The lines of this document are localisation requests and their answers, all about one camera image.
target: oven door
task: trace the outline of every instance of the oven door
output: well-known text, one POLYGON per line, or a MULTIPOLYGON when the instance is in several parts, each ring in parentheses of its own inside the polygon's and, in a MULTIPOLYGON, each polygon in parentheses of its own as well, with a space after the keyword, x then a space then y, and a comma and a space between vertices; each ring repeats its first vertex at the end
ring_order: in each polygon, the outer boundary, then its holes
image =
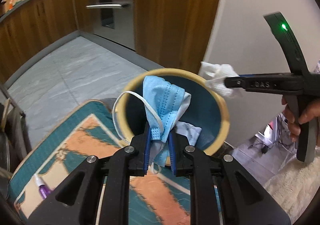
POLYGON ((94 9, 93 33, 130 49, 134 47, 133 0, 90 0, 94 9))

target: gray grip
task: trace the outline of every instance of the gray grip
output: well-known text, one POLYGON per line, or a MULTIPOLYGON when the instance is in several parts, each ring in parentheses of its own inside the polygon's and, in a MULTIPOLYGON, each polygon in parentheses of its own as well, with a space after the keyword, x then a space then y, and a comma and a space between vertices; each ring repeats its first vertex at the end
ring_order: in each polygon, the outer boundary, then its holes
MULTIPOLYGON (((288 103, 289 109, 294 114, 295 123, 299 124, 298 118, 307 106, 308 102, 302 98, 300 98, 299 101, 297 96, 286 95, 284 98, 288 103)), ((314 118, 309 123, 299 126, 301 128, 301 133, 299 135, 299 142, 296 143, 297 159, 305 163, 311 163, 315 158, 315 148, 318 135, 318 119, 314 118)))

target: mask ear loop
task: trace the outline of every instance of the mask ear loop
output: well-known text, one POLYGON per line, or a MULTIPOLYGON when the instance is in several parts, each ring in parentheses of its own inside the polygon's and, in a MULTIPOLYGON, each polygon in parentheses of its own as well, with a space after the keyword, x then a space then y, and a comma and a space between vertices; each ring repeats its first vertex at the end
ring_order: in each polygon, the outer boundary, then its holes
POLYGON ((127 144, 130 144, 130 142, 125 139, 122 134, 120 133, 119 129, 118 129, 118 126, 117 126, 117 123, 116 123, 116 105, 118 104, 119 102, 119 99, 121 99, 121 97, 125 94, 125 93, 129 93, 129 94, 132 94, 134 96, 136 96, 138 99, 140 99, 143 104, 147 107, 147 109, 150 111, 150 113, 155 117, 156 121, 158 122, 158 125, 159 125, 159 128, 160 128, 160 133, 163 133, 164 131, 164 128, 163 128, 163 124, 162 124, 162 121, 160 119, 160 117, 158 116, 157 112, 150 106, 150 104, 142 97, 140 96, 139 94, 133 92, 133 91, 124 91, 120 94, 120 96, 116 99, 116 102, 114 103, 113 105, 113 108, 112 108, 112 120, 113 120, 113 125, 115 126, 115 129, 116 129, 116 132, 118 134, 118 136, 123 140, 125 141, 127 144))

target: purple bottle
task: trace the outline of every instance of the purple bottle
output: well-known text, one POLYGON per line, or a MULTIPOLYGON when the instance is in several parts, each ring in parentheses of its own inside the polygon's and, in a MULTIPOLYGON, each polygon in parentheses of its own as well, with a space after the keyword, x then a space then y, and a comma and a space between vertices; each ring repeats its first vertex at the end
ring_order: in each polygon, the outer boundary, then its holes
POLYGON ((42 178, 39 177, 36 173, 33 175, 33 177, 35 178, 35 182, 39 188, 39 193, 42 199, 46 199, 48 195, 51 193, 51 190, 48 188, 48 186, 45 184, 42 178))

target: white elastic strap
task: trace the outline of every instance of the white elastic strap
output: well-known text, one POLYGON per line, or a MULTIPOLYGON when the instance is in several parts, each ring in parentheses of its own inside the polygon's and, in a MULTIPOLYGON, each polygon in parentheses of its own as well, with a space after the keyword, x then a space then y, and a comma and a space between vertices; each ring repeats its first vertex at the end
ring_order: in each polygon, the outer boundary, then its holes
POLYGON ((140 96, 139 94, 133 92, 133 91, 124 91, 120 94, 120 96, 116 99, 116 102, 114 103, 113 105, 113 108, 112 108, 112 120, 113 120, 113 125, 115 126, 115 129, 116 129, 116 132, 118 133, 118 136, 124 140, 125 142, 127 142, 128 144, 130 144, 130 142, 125 139, 121 133, 119 132, 119 129, 117 127, 117 124, 116 124, 116 105, 118 104, 118 101, 119 99, 121 99, 121 97, 125 94, 125 93, 129 93, 129 94, 132 94, 134 96, 136 96, 138 99, 140 99, 143 104, 147 107, 147 109, 151 112, 151 114, 155 117, 156 121, 158 122, 158 125, 159 125, 159 128, 160 128, 160 133, 162 133, 164 131, 164 128, 163 128, 163 124, 162 124, 162 121, 160 119, 160 117, 158 116, 157 112, 150 106, 150 104, 142 97, 140 96))
POLYGON ((161 166, 159 166, 159 165, 158 165, 158 168, 159 168, 159 170, 156 171, 156 170, 155 170, 155 163, 152 162, 152 164, 151 164, 151 166, 150 166, 150 171, 151 171, 153 174, 158 174, 158 173, 161 172, 161 169, 162 169, 161 166))

